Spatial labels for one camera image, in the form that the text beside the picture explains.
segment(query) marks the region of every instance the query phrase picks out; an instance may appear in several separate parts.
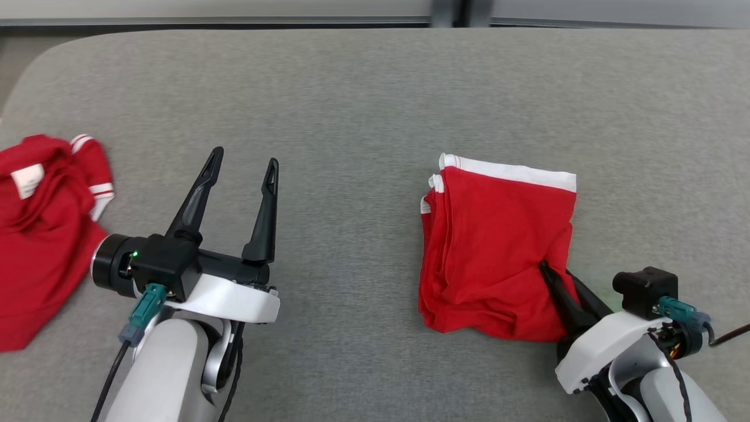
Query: gray table surface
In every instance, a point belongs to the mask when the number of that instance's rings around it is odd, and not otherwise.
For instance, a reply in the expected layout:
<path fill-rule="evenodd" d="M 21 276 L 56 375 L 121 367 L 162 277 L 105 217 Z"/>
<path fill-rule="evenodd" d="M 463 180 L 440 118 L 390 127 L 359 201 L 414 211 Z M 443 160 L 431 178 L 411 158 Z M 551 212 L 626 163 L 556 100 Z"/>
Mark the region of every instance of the gray table surface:
<path fill-rule="evenodd" d="M 577 173 L 569 268 L 594 292 L 617 304 L 612 276 L 653 265 L 719 332 L 744 324 L 749 47 L 741 31 L 105 35 L 31 65 L 0 147 L 98 137 L 117 194 L 101 224 L 144 236 L 166 229 L 223 145 L 202 232 L 230 254 L 278 158 L 282 308 L 245 331 L 227 420 L 603 420 L 557 384 L 553 345 L 422 324 L 419 198 L 441 152 Z M 2 420 L 88 420 L 133 304 L 86 279 L 26 350 L 0 354 Z M 680 365 L 746 420 L 749 354 L 737 339 Z"/>

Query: folded red shirt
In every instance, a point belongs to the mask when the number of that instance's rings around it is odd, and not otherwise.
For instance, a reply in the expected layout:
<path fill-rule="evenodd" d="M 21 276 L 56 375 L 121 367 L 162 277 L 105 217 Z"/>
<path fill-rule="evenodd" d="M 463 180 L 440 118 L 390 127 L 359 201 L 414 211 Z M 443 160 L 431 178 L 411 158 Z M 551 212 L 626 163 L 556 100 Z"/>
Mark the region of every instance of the folded red shirt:
<path fill-rule="evenodd" d="M 575 175 L 443 154 L 422 199 L 419 311 L 446 333 L 474 327 L 503 339 L 565 335 L 538 265 L 565 272 Z"/>

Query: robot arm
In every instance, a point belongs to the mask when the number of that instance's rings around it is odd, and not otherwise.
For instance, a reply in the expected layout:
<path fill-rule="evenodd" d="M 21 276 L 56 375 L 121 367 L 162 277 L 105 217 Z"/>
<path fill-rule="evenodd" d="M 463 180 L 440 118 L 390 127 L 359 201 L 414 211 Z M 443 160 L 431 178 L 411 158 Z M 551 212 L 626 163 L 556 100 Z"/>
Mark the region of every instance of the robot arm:
<path fill-rule="evenodd" d="M 580 305 L 545 262 L 539 270 L 568 332 L 555 369 L 567 393 L 594 394 L 610 422 L 726 421 L 675 363 L 699 352 L 710 318 L 677 301 L 674 274 L 618 274 L 613 287 L 625 311 L 612 312 L 572 274 Z"/>
<path fill-rule="evenodd" d="M 164 235 L 113 234 L 94 253 L 94 283 L 139 302 L 120 335 L 123 348 L 92 421 L 128 346 L 136 348 L 133 367 L 109 422 L 223 420 L 239 376 L 245 324 L 276 320 L 280 301 L 268 283 L 275 258 L 278 161 L 268 163 L 252 237 L 236 258 L 200 249 L 199 229 L 223 156 L 223 148 L 214 148 Z M 205 322 L 170 319 L 180 310 L 218 318 L 222 332 Z"/>

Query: black cable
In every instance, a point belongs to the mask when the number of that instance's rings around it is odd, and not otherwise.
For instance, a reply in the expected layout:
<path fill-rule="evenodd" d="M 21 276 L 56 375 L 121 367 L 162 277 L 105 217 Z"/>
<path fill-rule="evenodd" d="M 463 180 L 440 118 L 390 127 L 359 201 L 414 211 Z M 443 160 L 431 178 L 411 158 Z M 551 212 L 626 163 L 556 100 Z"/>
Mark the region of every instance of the black cable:
<path fill-rule="evenodd" d="M 122 363 L 122 358 L 125 357 L 125 352 L 128 351 L 130 346 L 130 340 L 125 340 L 122 343 L 122 347 L 120 347 L 120 351 L 117 352 L 117 357 L 115 357 L 115 361 L 112 362 L 112 367 L 109 368 L 110 374 L 106 376 L 104 386 L 101 388 L 101 393 L 99 393 L 99 400 L 96 402 L 94 414 L 91 416 L 91 422 L 96 422 L 97 420 L 99 420 L 99 414 L 101 413 L 101 409 L 104 407 L 104 402 L 107 400 L 107 394 L 110 392 L 109 388 L 112 387 L 112 381 L 115 381 L 117 369 L 119 369 L 120 363 Z"/>
<path fill-rule="evenodd" d="M 672 370 L 674 371 L 674 376 L 677 378 L 677 382 L 679 382 L 679 393 L 682 395 L 682 407 L 685 410 L 685 422 L 692 422 L 693 421 L 693 414 L 690 410 L 690 398 L 688 397 L 688 388 L 685 385 L 685 379 L 683 378 L 682 371 L 680 371 L 680 368 L 677 367 L 677 364 L 674 363 L 674 359 L 669 355 L 669 352 L 667 349 L 664 348 L 664 346 L 661 344 L 658 338 L 654 336 L 652 333 L 649 333 L 649 337 L 651 337 L 651 340 L 656 343 L 656 347 L 664 354 L 664 357 L 667 358 L 667 362 L 669 362 L 669 366 L 672 367 Z"/>
<path fill-rule="evenodd" d="M 723 343 L 728 342 L 729 340 L 732 340 L 734 337 L 740 336 L 750 331 L 750 324 L 747 324 L 740 328 L 737 328 L 736 330 L 732 330 L 729 333 L 726 333 L 725 335 L 719 338 L 716 338 L 716 334 L 713 332 L 713 327 L 711 327 L 711 323 L 704 322 L 703 326 L 708 331 L 708 346 L 709 347 L 719 346 Z"/>
<path fill-rule="evenodd" d="M 224 418 L 227 417 L 227 412 L 230 410 L 230 406 L 232 405 L 232 397 L 234 397 L 234 393 L 237 391 L 237 383 L 239 381 L 239 369 L 242 366 L 242 337 L 238 336 L 239 340 L 237 341 L 237 369 L 235 369 L 235 376 L 232 380 L 232 387 L 229 389 L 229 395 L 226 398 L 226 403 L 224 403 L 224 409 L 221 410 L 221 416 L 219 417 L 218 422 L 224 422 Z"/>

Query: red cloth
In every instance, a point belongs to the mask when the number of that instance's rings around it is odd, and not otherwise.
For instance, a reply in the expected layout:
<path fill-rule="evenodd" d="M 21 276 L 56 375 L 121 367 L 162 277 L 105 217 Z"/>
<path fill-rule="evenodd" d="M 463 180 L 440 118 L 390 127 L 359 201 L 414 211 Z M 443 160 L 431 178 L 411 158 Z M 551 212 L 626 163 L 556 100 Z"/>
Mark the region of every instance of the red cloth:
<path fill-rule="evenodd" d="M 502 339 L 554 342 L 565 334 L 539 272 L 565 272 L 575 175 L 440 158 L 421 204 L 419 311 L 441 333 L 474 327 Z"/>
<path fill-rule="evenodd" d="M 30 343 L 106 236 L 89 214 L 114 196 L 107 160 L 76 139 L 40 134 L 0 152 L 0 351 Z"/>

